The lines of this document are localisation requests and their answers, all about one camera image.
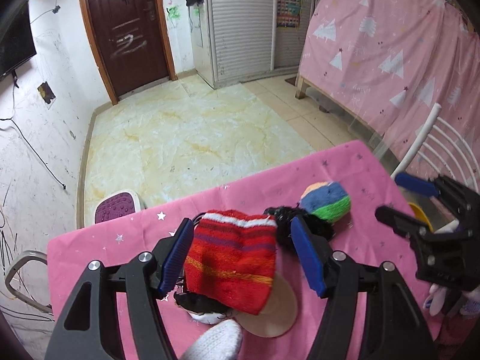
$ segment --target colorful poster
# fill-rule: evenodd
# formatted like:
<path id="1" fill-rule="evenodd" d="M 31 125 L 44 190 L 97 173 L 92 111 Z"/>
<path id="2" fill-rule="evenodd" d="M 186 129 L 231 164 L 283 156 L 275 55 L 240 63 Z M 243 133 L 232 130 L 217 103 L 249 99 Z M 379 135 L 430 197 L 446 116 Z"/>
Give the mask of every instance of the colorful poster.
<path id="1" fill-rule="evenodd" d="M 299 28 L 302 0 L 278 0 L 277 27 Z"/>

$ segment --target colorful ball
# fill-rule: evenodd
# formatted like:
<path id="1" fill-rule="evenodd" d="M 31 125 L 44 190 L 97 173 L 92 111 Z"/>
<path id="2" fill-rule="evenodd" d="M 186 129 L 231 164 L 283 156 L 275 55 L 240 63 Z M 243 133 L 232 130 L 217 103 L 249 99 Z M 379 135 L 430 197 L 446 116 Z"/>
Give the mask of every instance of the colorful ball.
<path id="1" fill-rule="evenodd" d="M 334 223 L 350 211 L 350 196 L 336 181 L 310 185 L 300 199 L 300 207 L 309 214 Z"/>

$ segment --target purple foot massage mat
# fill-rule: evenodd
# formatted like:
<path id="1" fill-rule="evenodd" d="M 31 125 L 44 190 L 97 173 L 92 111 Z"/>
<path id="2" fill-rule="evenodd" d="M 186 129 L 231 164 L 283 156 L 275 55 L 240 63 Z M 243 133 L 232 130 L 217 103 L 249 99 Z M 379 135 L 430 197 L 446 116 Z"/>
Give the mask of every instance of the purple foot massage mat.
<path id="1" fill-rule="evenodd" d="M 133 214 L 143 209 L 138 195 L 133 191 L 120 191 L 106 197 L 95 210 L 94 223 L 109 221 Z"/>

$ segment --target table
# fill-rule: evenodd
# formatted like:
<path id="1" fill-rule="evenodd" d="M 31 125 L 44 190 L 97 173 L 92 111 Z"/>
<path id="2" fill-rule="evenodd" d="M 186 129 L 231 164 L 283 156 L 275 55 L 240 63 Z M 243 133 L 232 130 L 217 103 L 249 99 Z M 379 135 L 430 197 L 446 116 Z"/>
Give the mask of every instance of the table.
<path id="1" fill-rule="evenodd" d="M 409 243 L 378 223 L 374 216 L 375 209 L 383 204 L 410 215 L 412 211 L 370 150 L 363 143 L 354 141 L 196 195 L 52 239 L 47 249 L 47 262 L 54 315 L 59 315 L 90 261 L 100 260 L 105 266 L 127 263 L 140 252 L 152 250 L 160 238 L 169 237 L 169 232 L 174 232 L 184 217 L 193 218 L 209 209 L 236 209 L 247 214 L 261 214 L 267 207 L 295 206 L 303 191 L 319 181 L 340 182 L 352 199 L 350 214 L 334 225 L 337 234 L 331 241 L 332 248 L 343 250 L 358 263 L 379 266 L 386 260 L 394 262 L 421 305 L 430 286 L 415 278 L 417 266 Z M 163 220 L 160 219 L 163 216 L 158 215 L 161 212 L 165 214 Z M 277 338 L 260 338 L 244 332 L 241 360 L 280 360 L 286 356 L 305 359 L 317 333 L 326 300 L 310 290 L 295 257 L 279 251 L 276 264 L 297 296 L 297 321 L 289 332 Z M 347 356 L 351 360 L 356 360 L 359 353 L 365 303 L 366 296 L 359 294 Z M 173 296 L 159 301 L 158 305 L 172 346 L 177 356 L 181 356 L 209 326 L 194 322 L 187 312 L 175 305 Z M 118 317 L 125 356 L 128 360 L 136 359 L 124 294 L 118 295 Z M 427 322 L 436 338 L 441 320 L 428 317 Z"/>

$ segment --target brown wooden door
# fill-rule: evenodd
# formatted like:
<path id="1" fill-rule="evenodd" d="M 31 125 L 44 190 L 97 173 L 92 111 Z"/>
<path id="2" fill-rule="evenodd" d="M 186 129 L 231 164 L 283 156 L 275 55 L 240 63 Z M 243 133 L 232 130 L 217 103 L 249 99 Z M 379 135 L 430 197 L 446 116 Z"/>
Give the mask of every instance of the brown wooden door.
<path id="1" fill-rule="evenodd" d="M 155 0 L 88 0 L 88 9 L 117 96 L 168 76 Z"/>

